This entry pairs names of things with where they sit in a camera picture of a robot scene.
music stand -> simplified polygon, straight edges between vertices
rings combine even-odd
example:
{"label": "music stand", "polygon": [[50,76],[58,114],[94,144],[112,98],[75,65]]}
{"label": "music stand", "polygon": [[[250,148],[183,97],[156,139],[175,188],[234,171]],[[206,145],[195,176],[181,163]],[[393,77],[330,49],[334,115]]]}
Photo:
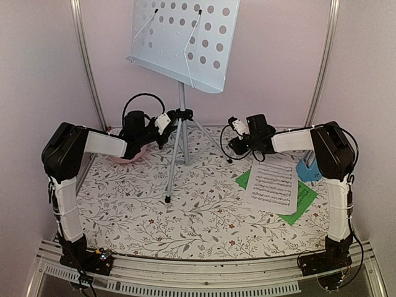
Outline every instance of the music stand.
{"label": "music stand", "polygon": [[179,0],[135,0],[131,55],[127,60],[171,77],[179,85],[179,119],[166,188],[167,203],[181,134],[184,162],[189,162],[187,120],[193,121],[224,155],[192,110],[186,109],[184,84],[206,93],[224,90],[238,10],[239,0],[213,3],[197,0],[194,4]]}

white perforated music stand desk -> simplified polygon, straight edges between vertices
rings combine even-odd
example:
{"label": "white perforated music stand desk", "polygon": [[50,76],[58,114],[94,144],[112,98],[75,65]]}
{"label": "white perforated music stand desk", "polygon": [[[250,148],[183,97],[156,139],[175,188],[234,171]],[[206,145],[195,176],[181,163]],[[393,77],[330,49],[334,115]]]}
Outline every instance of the white perforated music stand desk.
{"label": "white perforated music stand desk", "polygon": [[203,92],[221,93],[238,9],[239,0],[135,0],[128,60]]}

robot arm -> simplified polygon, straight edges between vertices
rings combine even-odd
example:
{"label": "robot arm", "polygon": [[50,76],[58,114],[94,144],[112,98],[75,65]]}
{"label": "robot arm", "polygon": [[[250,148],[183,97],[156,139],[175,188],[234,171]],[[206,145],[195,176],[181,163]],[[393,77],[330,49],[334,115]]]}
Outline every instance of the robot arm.
{"label": "robot arm", "polygon": [[351,264],[348,255],[353,236],[348,220],[352,213],[351,182],[355,153],[336,122],[318,127],[275,133],[263,114],[247,118],[249,129],[241,121],[228,122],[238,137],[228,144],[238,155],[258,150],[265,157],[269,153],[296,150],[315,151],[319,171],[327,185],[330,207],[330,226],[325,239],[326,252],[320,257],[304,256],[300,264],[304,275],[320,273]]}
{"label": "robot arm", "polygon": [[109,275],[113,263],[109,252],[87,251],[87,240],[79,221],[76,183],[84,153],[100,153],[112,157],[133,159],[140,148],[151,142],[162,147],[174,129],[169,117],[174,112],[153,118],[144,126],[144,114],[134,111],[126,117],[120,136],[62,123],[45,147],[41,159],[50,180],[49,200],[58,224],[58,239],[62,246],[61,264],[89,272]]}

blue object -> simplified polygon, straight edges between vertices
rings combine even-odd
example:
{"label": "blue object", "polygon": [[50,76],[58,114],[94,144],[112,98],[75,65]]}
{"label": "blue object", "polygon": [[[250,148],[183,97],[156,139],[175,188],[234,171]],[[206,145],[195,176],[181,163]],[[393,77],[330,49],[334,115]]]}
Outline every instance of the blue object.
{"label": "blue object", "polygon": [[322,179],[322,173],[317,167],[314,152],[307,152],[296,166],[296,171],[300,180],[304,183],[308,181],[319,181]]}

pink object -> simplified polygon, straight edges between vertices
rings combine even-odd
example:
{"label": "pink object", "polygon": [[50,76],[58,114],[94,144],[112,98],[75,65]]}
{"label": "pink object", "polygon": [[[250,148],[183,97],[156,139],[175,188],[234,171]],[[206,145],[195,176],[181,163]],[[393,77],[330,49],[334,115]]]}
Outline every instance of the pink object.
{"label": "pink object", "polygon": [[138,160],[142,155],[144,155],[144,153],[147,150],[147,146],[143,146],[140,149],[140,153],[138,153],[132,160],[127,160],[127,159],[121,159],[121,158],[115,158],[115,157],[110,157],[110,159],[112,159],[114,162],[119,163],[119,164],[128,164],[128,163],[132,163],[135,162],[136,160]]}

